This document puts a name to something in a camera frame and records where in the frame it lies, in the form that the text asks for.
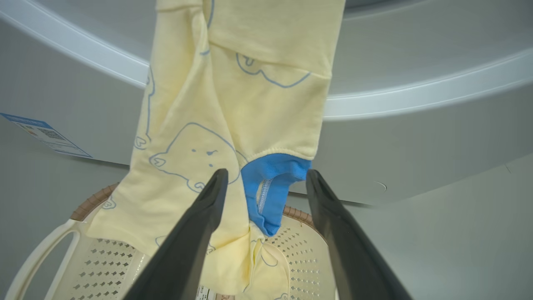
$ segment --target cartoon bear print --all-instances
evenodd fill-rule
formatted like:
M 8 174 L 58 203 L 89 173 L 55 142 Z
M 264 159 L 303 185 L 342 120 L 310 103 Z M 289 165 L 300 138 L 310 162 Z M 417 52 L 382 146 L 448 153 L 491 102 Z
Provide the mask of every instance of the cartoon bear print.
M 166 151 L 150 157 L 150 163 L 164 173 L 185 179 L 188 188 L 197 193 L 217 169 L 228 170 L 228 184 L 240 174 L 234 147 L 198 123 L 186 124 Z
M 150 67 L 148 79 L 146 81 L 146 91 L 148 93 L 146 98 L 142 101 L 141 116 L 139 117 L 139 127 L 137 128 L 137 135 L 133 146 L 139 150 L 145 150 L 152 141 L 150 138 L 150 114 L 152 97 L 156 93 L 156 85 L 154 82 L 154 73 Z
M 302 73 L 286 66 L 265 64 L 239 53 L 236 54 L 236 60 L 237 65 L 244 73 L 263 76 L 267 82 L 284 89 L 300 84 L 311 75 L 311 72 Z

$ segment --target seam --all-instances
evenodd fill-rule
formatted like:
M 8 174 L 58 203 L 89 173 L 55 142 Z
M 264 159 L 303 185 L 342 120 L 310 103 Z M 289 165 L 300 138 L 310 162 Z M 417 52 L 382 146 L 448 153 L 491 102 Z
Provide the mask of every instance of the seam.
M 216 41 L 213 41 L 212 38 L 211 38 L 211 35 L 209 36 L 209 44 L 210 45 L 214 45 L 214 46 L 217 46 L 218 48 L 221 48 L 221 49 L 224 49 L 226 51 L 231 51 L 231 52 L 235 52 L 235 53 L 238 53 L 238 54 L 241 54 L 243 56 L 247 56 L 247 57 L 250 57 L 250 58 L 254 58 L 255 60 L 257 61 L 260 61 L 264 64 L 269 64 L 269 65 L 276 65 L 276 66 L 282 66 L 282 67 L 288 67 L 288 68 L 292 68 L 292 69 L 296 69 L 296 70 L 300 70 L 304 73 L 311 73 L 310 75 L 313 75 L 314 77 L 318 77 L 320 79 L 324 79 L 324 80 L 331 80 L 332 79 L 332 76 L 331 74 L 328 74 L 328 75 L 324 75 L 324 74 L 321 74 L 321 73 L 314 73 L 314 72 L 311 72 L 309 70 L 306 70 L 306 69 L 303 69 L 301 67 L 297 67 L 297 66 L 292 66 L 292 65 L 288 65 L 288 64 L 280 64 L 279 62 L 275 62 L 275 61 L 268 61 L 268 60 L 263 60 L 261 58 L 256 58 L 255 56 L 253 55 L 248 55 L 247 53 L 242 53 L 242 52 L 239 52 L 237 50 L 234 50 L 232 48 L 229 48 L 229 47 L 226 47 L 226 46 L 223 46 L 219 43 L 217 43 Z
M 265 180 L 263 182 L 263 187 L 261 188 L 261 196 L 259 197 L 259 203 L 257 204 L 257 210 L 259 214 L 263 213 L 263 208 L 265 207 L 265 202 L 267 201 L 268 190 L 270 189 L 270 184 L 274 178 Z
M 303 155 L 301 153 L 298 153 L 294 150 L 290 150 L 290 149 L 286 149 L 286 148 L 268 148 L 267 150 L 263 150 L 259 153 L 256 153 L 256 154 L 253 154 L 249 157 L 246 157 L 246 160 L 247 160 L 247 164 L 256 160 L 256 159 L 259 159 L 263 156 L 267 156 L 269 154 L 288 154 L 288 155 L 292 155 L 294 157 L 297 157 L 299 159 L 303 159 L 303 160 L 308 160 L 308 161 L 312 161 L 314 159 L 314 156 L 316 155 L 316 150 L 315 150 L 315 153 L 313 154 L 313 156 L 307 156 L 307 155 Z

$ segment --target wicker rim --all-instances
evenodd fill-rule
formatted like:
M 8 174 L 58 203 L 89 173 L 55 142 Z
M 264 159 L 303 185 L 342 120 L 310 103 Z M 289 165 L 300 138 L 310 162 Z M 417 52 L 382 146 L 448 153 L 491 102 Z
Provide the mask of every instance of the wicker rim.
M 97 193 L 93 194 L 87 200 L 85 200 L 78 208 L 72 213 L 70 218 L 72 220 L 80 221 L 82 222 L 85 220 L 85 218 L 100 204 L 104 203 L 111 193 L 115 190 L 115 188 L 118 186 L 119 183 L 115 183 L 113 185 L 110 185 L 108 187 L 105 187 L 101 190 L 99 190 Z M 311 215 L 299 210 L 292 208 L 290 206 L 286 206 L 283 210 L 283 215 L 287 216 L 289 218 L 298 220 L 302 223 L 305 223 L 309 225 L 314 230 L 314 224 L 313 219 L 311 218 Z

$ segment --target qr code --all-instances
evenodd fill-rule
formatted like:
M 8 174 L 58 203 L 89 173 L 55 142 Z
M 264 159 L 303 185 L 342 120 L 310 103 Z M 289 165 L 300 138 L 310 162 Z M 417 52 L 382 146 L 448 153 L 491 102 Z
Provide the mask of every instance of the qr code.
M 53 130 L 46 130 L 46 129 L 41 129 L 41 128 L 37 128 L 37 129 L 40 132 L 44 133 L 49 138 L 65 140 L 62 136 L 60 136 L 57 132 Z

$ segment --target blue outline drawing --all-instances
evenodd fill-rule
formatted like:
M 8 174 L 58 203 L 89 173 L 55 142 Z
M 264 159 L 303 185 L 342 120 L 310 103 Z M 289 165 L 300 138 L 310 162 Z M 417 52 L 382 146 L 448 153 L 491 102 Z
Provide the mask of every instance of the blue outline drawing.
M 303 76 L 301 79 L 299 79 L 299 80 L 296 81 L 295 83 L 293 83 L 293 84 L 289 84 L 289 85 L 284 85 L 284 84 L 281 84 L 281 83 L 279 83 L 279 82 L 277 82 L 277 81 L 275 81 L 275 80 L 270 79 L 270 78 L 265 74 L 265 72 L 263 71 L 263 69 L 259 69 L 257 72 L 250 72 L 250 71 L 246 70 L 246 69 L 243 68 L 243 66 L 240 64 L 239 54 L 238 54 L 238 53 L 235 53 L 235 57 L 236 57 L 236 59 L 237 59 L 237 64 L 239 65 L 239 68 L 240 68 L 241 70 L 243 70 L 244 73 L 249 74 L 249 75 L 257 75 L 257 74 L 261 74 L 261 75 L 263 75 L 263 77 L 264 77 L 268 82 L 273 83 L 273 84 L 275 84 L 275 85 L 277 85 L 277 86 L 279 86 L 279 87 L 281 87 L 281 88 L 284 88 L 284 89 L 292 88 L 293 86 L 300 84 L 300 83 L 301 83 L 302 81 L 304 81 L 307 77 L 309 77 L 309 75 L 311 75 L 311 72 L 308 72 L 305 76 Z M 254 62 L 255 62 L 254 59 L 250 59 L 250 58 L 247 57 L 247 56 L 242 55 L 242 57 L 245 58 L 245 62 L 244 62 L 244 63 L 245 63 L 245 65 L 248 66 L 248 67 L 250 67 L 251 65 L 253 65 Z
M 102 205 L 102 209 L 113 209 L 115 207 L 117 207 L 117 203 L 113 200 L 113 195 Z
M 244 154 L 242 154 L 242 153 L 239 152 L 238 150 L 235 150 L 235 153 L 237 153 L 237 154 L 239 154 L 240 156 L 242 156 L 243 159 L 244 159 L 244 161 L 245 161 L 246 163 L 249 163 L 248 159 L 246 159 L 246 157 L 244 156 Z
M 288 296 L 289 295 L 287 295 L 287 293 L 283 293 L 283 294 L 281 294 L 281 296 L 279 296 L 279 298 L 276 298 L 274 300 L 287 300 Z
M 213 15 L 215 12 L 215 0 L 211 0 L 211 12 L 209 13 L 209 20 L 207 20 L 207 29 L 211 27 L 211 22 L 213 21 Z M 201 56 L 206 56 L 209 54 L 211 49 L 207 49 L 206 51 L 200 52 Z
M 205 255 L 209 255 L 209 254 L 211 254 L 211 252 L 213 252 L 215 250 L 216 250 L 216 248 L 211 246 L 211 243 L 208 243 L 207 244 L 207 251 L 205 251 Z
M 155 239 L 156 245 L 157 245 L 158 247 L 161 247 L 161 244 L 159 244 L 158 239 L 161 240 L 161 238 L 166 238 L 166 237 L 167 237 L 166 235 L 162 235 L 162 236 L 158 236 L 158 237 L 156 237 L 156 239 Z
M 215 12 L 215 0 L 211 0 L 211 13 L 209 13 L 209 20 L 207 21 L 207 29 L 211 27 L 211 21 L 213 21 L 214 12 Z
M 146 82 L 146 85 L 150 84 L 150 77 L 152 77 L 152 93 L 148 94 L 148 111 L 147 111 L 147 124 L 146 124 L 146 132 L 145 135 L 148 138 L 148 141 L 152 141 L 152 138 L 150 137 L 150 107 L 152 106 L 152 96 L 156 93 L 156 82 L 154 81 L 154 73 L 152 71 L 152 66 L 150 66 L 150 76 L 148 76 L 148 80 Z M 135 142 L 133 146 L 139 150 L 145 150 L 147 146 L 145 146 L 148 142 L 141 138 L 140 136 L 135 137 Z
M 185 128 L 187 128 L 187 126 L 189 126 L 189 125 L 196 125 L 196 126 L 202 128 L 202 129 L 207 130 L 208 132 L 210 132 L 210 133 L 216 135 L 216 136 L 219 137 L 224 143 L 226 143 L 226 144 L 227 144 L 227 145 L 233 150 L 234 153 L 236 153 L 236 154 L 238 153 L 238 152 L 235 150 L 235 148 L 234 148 L 234 147 L 233 147 L 233 146 L 232 146 L 232 145 L 231 145 L 226 139 L 224 139 L 223 137 L 221 137 L 218 133 L 216 133 L 216 132 L 214 132 L 213 130 L 208 129 L 208 128 L 206 128 L 206 127 L 204 127 L 204 126 L 202 126 L 202 125 L 200 125 L 200 124 L 198 124 L 198 123 L 195 123 L 195 122 L 189 122 L 189 123 L 185 124 L 185 126 L 183 126 L 183 128 L 182 128 L 182 129 L 176 134 L 176 136 L 174 137 L 174 139 L 172 140 L 172 142 L 169 144 L 169 146 L 167 147 L 167 149 L 165 150 L 165 152 L 159 152 L 159 153 L 156 153 L 156 154 L 152 155 L 151 157 L 148 158 L 148 161 L 150 162 L 150 164 L 152 164 L 155 168 L 157 168 L 157 169 L 158 169 L 159 171 L 161 171 L 161 172 L 164 172 L 164 173 L 169 174 L 169 175 L 176 175 L 176 176 L 179 176 L 179 177 L 181 177 L 181 178 L 187 180 L 187 187 L 188 187 L 191 191 L 193 191 L 193 192 L 200 193 L 200 191 L 205 187 L 205 183 L 197 182 L 197 183 L 194 184 L 194 186 L 193 186 L 194 188 L 191 187 L 190 184 L 189 184 L 189 180 L 190 180 L 189 178 L 187 178 L 187 177 L 185 177 L 185 176 L 183 176 L 183 175 L 181 175 L 181 174 L 178 174 L 178 173 L 172 173 L 172 172 L 168 172 L 168 171 L 165 171 L 165 170 L 160 169 L 159 167 L 164 166 L 165 163 L 166 163 L 166 160 L 165 160 L 165 159 L 162 159 L 162 158 L 159 158 L 159 157 L 156 157 L 156 156 L 158 156 L 158 155 L 167 154 L 167 153 L 170 151 L 170 149 L 172 148 L 172 146 L 174 145 L 174 142 L 175 142 L 175 141 L 177 140 L 177 138 L 180 136 L 181 132 L 182 132 Z M 237 172 L 237 177 L 236 177 L 233 181 L 228 182 L 228 185 L 230 185 L 230 184 L 234 183 L 235 181 L 237 181 L 237 179 L 239 179 L 239 177 L 240 177 L 240 169 L 239 169 L 239 171 Z
M 261 255 L 261 259 L 263 260 L 263 262 L 265 263 L 265 265 L 267 265 L 267 266 L 269 266 L 269 267 L 275 267 L 275 266 L 278 265 L 278 262 L 277 262 L 277 261 L 276 261 L 276 264 L 275 264 L 275 265 L 269 265 L 269 264 L 265 261 L 265 259 L 263 258 L 263 255 Z

